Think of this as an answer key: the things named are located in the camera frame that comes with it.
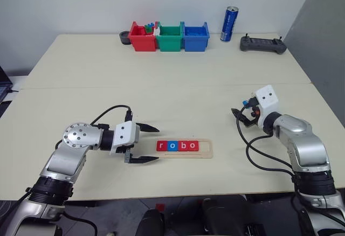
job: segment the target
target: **cable connector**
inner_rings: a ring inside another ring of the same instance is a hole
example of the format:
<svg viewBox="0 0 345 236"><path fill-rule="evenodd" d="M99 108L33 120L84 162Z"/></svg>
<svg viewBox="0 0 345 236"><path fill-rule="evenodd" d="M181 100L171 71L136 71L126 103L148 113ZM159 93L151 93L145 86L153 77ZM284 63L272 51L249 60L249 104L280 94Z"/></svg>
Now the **cable connector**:
<svg viewBox="0 0 345 236"><path fill-rule="evenodd" d="M259 101L256 97L253 97L253 98L250 98L249 100L244 100L242 103L245 108L250 108L250 107L257 106L259 104Z"/></svg>
<svg viewBox="0 0 345 236"><path fill-rule="evenodd" d="M132 121L132 118L133 118L133 113L131 110L127 110L126 112L126 116L125 116L125 122L127 121Z"/></svg>
<svg viewBox="0 0 345 236"><path fill-rule="evenodd" d="M93 124L93 127L97 127L98 129L102 129L108 131L110 126L108 124Z"/></svg>
<svg viewBox="0 0 345 236"><path fill-rule="evenodd" d="M7 92L8 93L13 93L13 92L19 92L19 91L14 91L13 89L9 89Z"/></svg>

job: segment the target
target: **black remote controller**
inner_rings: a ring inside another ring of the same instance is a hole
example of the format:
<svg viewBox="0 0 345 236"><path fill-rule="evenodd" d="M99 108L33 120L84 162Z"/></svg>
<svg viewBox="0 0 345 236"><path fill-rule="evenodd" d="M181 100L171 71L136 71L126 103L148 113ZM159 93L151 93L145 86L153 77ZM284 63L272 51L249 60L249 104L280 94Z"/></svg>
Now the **black remote controller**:
<svg viewBox="0 0 345 236"><path fill-rule="evenodd" d="M241 37L239 48L242 51L256 50L283 54L286 50L286 45L281 41L281 37L279 39L250 38L247 33L246 36Z"/></svg>

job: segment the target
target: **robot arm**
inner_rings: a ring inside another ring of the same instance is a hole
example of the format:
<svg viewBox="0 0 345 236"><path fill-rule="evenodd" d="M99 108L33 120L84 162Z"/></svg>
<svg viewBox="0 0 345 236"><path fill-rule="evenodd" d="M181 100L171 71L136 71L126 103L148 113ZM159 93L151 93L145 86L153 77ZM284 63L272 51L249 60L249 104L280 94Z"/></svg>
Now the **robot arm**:
<svg viewBox="0 0 345 236"><path fill-rule="evenodd" d="M268 85L244 101L244 108L253 110L253 120L237 109L232 112L247 127L256 124L265 133L275 135L287 148L296 195L305 207L299 213L304 235L345 232L345 207L335 190L325 146L308 122L279 114L278 102L272 86Z"/></svg>
<svg viewBox="0 0 345 236"><path fill-rule="evenodd" d="M73 194L73 184L86 162L89 150L109 150L111 155L125 153L126 163L145 163L157 159L151 156L132 158L130 150L139 141L140 131L159 130L132 120L116 125L115 130L109 130L106 124L75 123L68 126L36 184L27 189L29 197L20 203L5 235L31 235L30 231L33 235L43 232L44 235L55 235L57 228L49 222L57 221L64 213L64 204ZM33 219L44 224L31 223Z"/></svg>

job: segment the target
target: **white table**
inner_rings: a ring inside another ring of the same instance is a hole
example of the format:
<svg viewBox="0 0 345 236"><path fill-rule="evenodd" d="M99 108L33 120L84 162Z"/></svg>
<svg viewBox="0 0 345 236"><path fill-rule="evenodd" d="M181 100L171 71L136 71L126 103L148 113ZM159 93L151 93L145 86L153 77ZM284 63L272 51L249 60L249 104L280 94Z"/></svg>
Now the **white table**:
<svg viewBox="0 0 345 236"><path fill-rule="evenodd" d="M59 35L23 88L229 86L309 83L289 51L282 55L239 49L212 34L205 52L135 52L119 35ZM276 34L256 34L276 38Z"/></svg>
<svg viewBox="0 0 345 236"><path fill-rule="evenodd" d="M345 130L312 84L275 84L281 112L313 125L329 153L337 187L345 186L342 139ZM158 134L141 133L136 156L154 155L155 142L164 137L207 138L212 159L160 159L126 164L123 154L89 151L72 200L281 192L293 190L283 173L253 167L245 156L230 114L261 85L174 86L129 88L24 89L0 119L0 199L17 199L32 186L68 124L90 122L106 108L125 103L134 120L151 124ZM115 110L102 122L116 124L125 111ZM262 135L257 127L244 128L247 138ZM276 138L258 142L267 153L288 160ZM264 166L278 167L252 154Z"/></svg>
<svg viewBox="0 0 345 236"><path fill-rule="evenodd" d="M161 130L141 133L135 156L154 155L156 140L176 137L210 139L213 158L126 164L122 154L89 151L72 200L293 190L285 174L261 171L248 162L230 114L231 107L241 107L265 84L273 85L282 113L313 125L328 149L336 186L345 186L343 126L289 51L242 52L241 36L222 43L212 35L206 52L135 52L118 35L58 36L0 119L0 199L17 199L36 182L66 126L91 122L116 104L130 105L135 121ZM101 122L117 124L124 114L115 110ZM257 127L244 133L248 138L263 134ZM275 138L257 146L288 159Z"/></svg>

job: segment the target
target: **black cable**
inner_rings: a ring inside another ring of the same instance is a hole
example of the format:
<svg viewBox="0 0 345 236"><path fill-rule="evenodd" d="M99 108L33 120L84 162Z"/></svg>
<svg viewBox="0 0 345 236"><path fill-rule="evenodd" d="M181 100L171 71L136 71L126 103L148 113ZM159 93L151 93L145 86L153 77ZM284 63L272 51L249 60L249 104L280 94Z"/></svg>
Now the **black cable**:
<svg viewBox="0 0 345 236"><path fill-rule="evenodd" d="M28 197L28 195L30 195L30 191L28 191L27 193L25 193L25 195L23 195L20 199L18 199L14 205L11 206L11 208L7 211L7 213L1 217L0 219L0 227L4 224L4 222L6 221L7 217L11 214L11 212L18 207L18 205L20 205L20 203Z"/></svg>
<svg viewBox="0 0 345 236"><path fill-rule="evenodd" d="M95 236L97 236L97 234L98 234L97 226L93 222L91 222L89 220L86 220L86 219L81 219L81 218L77 218L77 217L71 216L68 213L66 213L65 211L63 212L63 216L65 216L69 220L80 221L82 223L90 224L93 227L94 231L95 231Z"/></svg>
<svg viewBox="0 0 345 236"><path fill-rule="evenodd" d="M113 110L113 109L115 109L115 108L127 108L128 110L127 110L126 118L125 118L125 119L132 119L132 110L130 109L129 106L127 106L127 105L115 105L115 106L113 106L113 107L108 108L106 111L104 111L104 112L103 112L102 114L100 114L98 117L96 117L96 119L95 119L94 121L92 121L92 122L90 123L90 125L94 125L101 117L103 117L105 114L107 114L109 111L111 111L111 110ZM59 144L60 144L61 142L62 142L62 140L60 140L59 142L57 142L57 143L55 144L55 150L58 149Z"/></svg>
<svg viewBox="0 0 345 236"><path fill-rule="evenodd" d="M266 171L279 171L279 172L284 172L284 173L287 173L289 174L291 177L293 177L294 175L292 174L292 172L288 171L288 170L285 170L285 169L273 169L273 168L265 168L265 167L262 167L258 164L256 164L252 158L250 157L249 155L249 147L251 146L251 144L259 139L263 139L263 138L269 138L269 137L272 137L273 134L270 134L270 135L264 135L264 136L259 136L259 137L256 137L254 138L253 140L251 140L248 144L247 144L247 147L246 147L246 155L247 155L247 158L248 160L255 166L257 167L258 169L261 169L261 170L266 170Z"/></svg>
<svg viewBox="0 0 345 236"><path fill-rule="evenodd" d="M297 210L297 208L296 208L296 206L295 206L295 204L294 204L294 202L293 202L293 200L295 199L295 197L296 197L296 194L293 193L292 196L291 196L291 198L290 198L290 203L291 203L291 206L292 206L293 210L295 210L295 212L298 214L298 210Z"/></svg>
<svg viewBox="0 0 345 236"><path fill-rule="evenodd" d="M325 204L326 204L326 209L328 208L328 206L327 206L327 201L326 201L326 198L325 198L325 196L323 196L323 199L325 200Z"/></svg>
<svg viewBox="0 0 345 236"><path fill-rule="evenodd" d="M236 116L236 126L237 126L237 130L238 130L238 133L239 133L239 135L240 135L240 137L242 138L242 140L245 142L245 144L249 144L248 143L248 141L246 140L246 138L244 137L244 135L243 135L243 133L242 133L242 131L241 131L241 127L240 127L240 125L239 125L239 117L240 117L240 115L242 114L242 112L244 111L244 109L245 109L245 107L243 107L241 110L240 110L240 112L237 114L237 116ZM265 156L265 157L267 157L267 158L270 158L270 159L273 159L273 160L275 160L275 161L277 161L277 162L280 162L280 163L282 163L282 164L284 164L284 165L286 165L286 166L288 166L289 168L291 168L292 169L292 166L291 166L291 164L289 164L289 163L287 163L287 162L285 162L285 161L283 161L283 160L281 160L281 159L279 159L279 158L276 158L276 157L274 157L274 156L271 156L271 155L269 155L269 154L266 154L266 153L264 153L264 152L262 152L262 151L259 151L258 149L256 149L255 147L253 147L253 146L249 146L251 149L253 149L255 152L257 152L258 154L261 154L261 155L263 155L263 156Z"/></svg>
<svg viewBox="0 0 345 236"><path fill-rule="evenodd" d="M300 203L303 206L305 206L306 208L309 208L309 209L315 211L316 213L319 213L319 214L321 214L321 215L323 215L323 216L325 216L325 217L335 221L336 223L340 224L341 226L345 227L345 223L342 220L340 220L340 219L334 217L333 215L327 213L327 210L324 210L324 209L312 206L311 203L309 203L308 201L303 199L303 197L298 193L296 185L295 185L295 195L297 196L297 198L300 201Z"/></svg>
<svg viewBox="0 0 345 236"><path fill-rule="evenodd" d="M102 114L100 114L98 117L96 117L96 119L94 120L94 121L92 121L91 123L90 123L90 125L93 125L93 124L95 124L101 117L103 117L105 114L107 114L110 110L113 110L114 108L127 108L128 109L128 111L132 111L131 109L130 109L130 107L129 106L127 106L127 105L116 105L116 106L113 106L113 107L110 107L110 108L108 108L106 111L104 111Z"/></svg>

